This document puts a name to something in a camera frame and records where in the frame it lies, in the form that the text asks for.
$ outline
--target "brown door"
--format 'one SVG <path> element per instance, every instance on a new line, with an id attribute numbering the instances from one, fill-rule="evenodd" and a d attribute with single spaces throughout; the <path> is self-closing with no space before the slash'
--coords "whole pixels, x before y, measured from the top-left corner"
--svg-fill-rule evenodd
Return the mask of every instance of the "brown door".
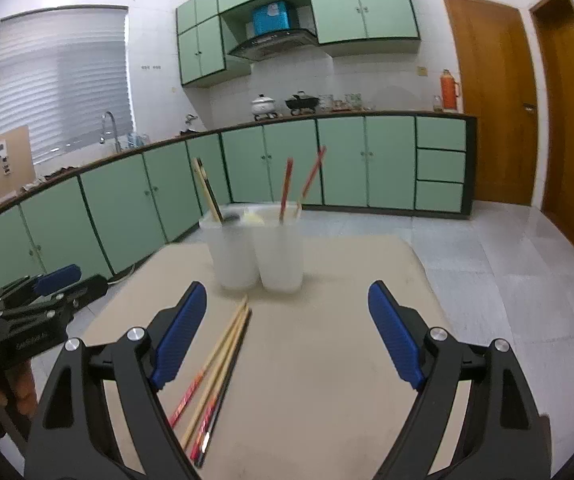
<path id="1" fill-rule="evenodd" d="M 543 212 L 574 245 L 574 7 L 547 0 L 532 9 L 545 66 L 549 152 Z"/>
<path id="2" fill-rule="evenodd" d="M 474 198 L 531 204 L 536 174 L 536 83 L 518 9 L 445 0 L 466 114 L 478 117 Z"/>

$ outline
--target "gray tile floor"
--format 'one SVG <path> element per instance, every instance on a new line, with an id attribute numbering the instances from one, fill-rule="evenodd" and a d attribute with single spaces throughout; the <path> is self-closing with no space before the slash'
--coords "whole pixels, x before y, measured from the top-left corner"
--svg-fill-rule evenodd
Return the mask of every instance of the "gray tile floor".
<path id="1" fill-rule="evenodd" d="M 307 236 L 395 234 L 416 251 L 454 336 L 488 344 L 504 337 L 515 349 L 538 409 L 551 418 L 553 470 L 574 452 L 574 248 L 537 209 L 476 202 L 469 220 L 303 212 Z M 183 243 L 201 241 L 195 232 Z M 81 335 L 120 290 L 77 314 Z M 58 355 L 32 367 L 39 391 Z"/>

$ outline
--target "beige tabletop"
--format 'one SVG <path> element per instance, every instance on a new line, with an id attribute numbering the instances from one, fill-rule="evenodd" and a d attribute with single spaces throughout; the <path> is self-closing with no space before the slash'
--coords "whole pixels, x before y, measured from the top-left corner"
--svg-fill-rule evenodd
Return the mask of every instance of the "beige tabletop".
<path id="1" fill-rule="evenodd" d="M 200 475 L 207 480 L 371 480 L 416 397 L 400 380 L 367 309 L 383 280 L 400 304 L 429 326 L 449 329 L 414 251 L 395 236 L 305 239 L 300 292 L 249 291 L 253 316 Z M 179 373 L 158 394 L 166 414 L 216 344 L 241 293 L 214 280 L 204 244 L 164 247 L 125 283 L 90 325 L 87 345 L 147 326 L 175 305 L 192 280 L 207 290 L 207 311 Z M 142 471 L 116 386 L 106 385 L 126 465 Z M 467 404 L 461 384 L 432 470 L 449 464 Z M 201 391 L 176 426 L 180 437 Z"/>

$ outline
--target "red thermos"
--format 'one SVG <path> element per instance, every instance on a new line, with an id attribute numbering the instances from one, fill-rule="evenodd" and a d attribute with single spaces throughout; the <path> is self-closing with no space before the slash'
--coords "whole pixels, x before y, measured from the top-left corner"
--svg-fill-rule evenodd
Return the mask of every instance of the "red thermos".
<path id="1" fill-rule="evenodd" d="M 442 92 L 442 107 L 445 110 L 457 110 L 460 84 L 456 83 L 456 80 L 447 69 L 443 70 L 440 76 L 440 91 Z"/>

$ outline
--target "blue gripper pad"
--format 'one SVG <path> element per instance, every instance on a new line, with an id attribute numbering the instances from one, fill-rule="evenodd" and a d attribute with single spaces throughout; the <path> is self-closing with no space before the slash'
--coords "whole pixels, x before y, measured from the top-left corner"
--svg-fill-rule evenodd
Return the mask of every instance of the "blue gripper pad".
<path id="1" fill-rule="evenodd" d="M 180 306 L 169 329 L 158 343 L 156 366 L 150 380 L 159 390 L 176 377 L 206 309 L 207 291 L 202 283 L 196 282 L 196 287 Z"/>
<path id="2" fill-rule="evenodd" d="M 381 334 L 398 375 L 414 390 L 419 390 L 425 382 L 420 368 L 420 349 L 378 283 L 372 283 L 369 287 L 367 302 L 371 319 Z"/>
<path id="3" fill-rule="evenodd" d="M 38 278 L 34 284 L 34 292 L 39 296 L 47 296 L 78 282 L 78 280 L 80 280 L 80 267 L 71 264 Z"/>

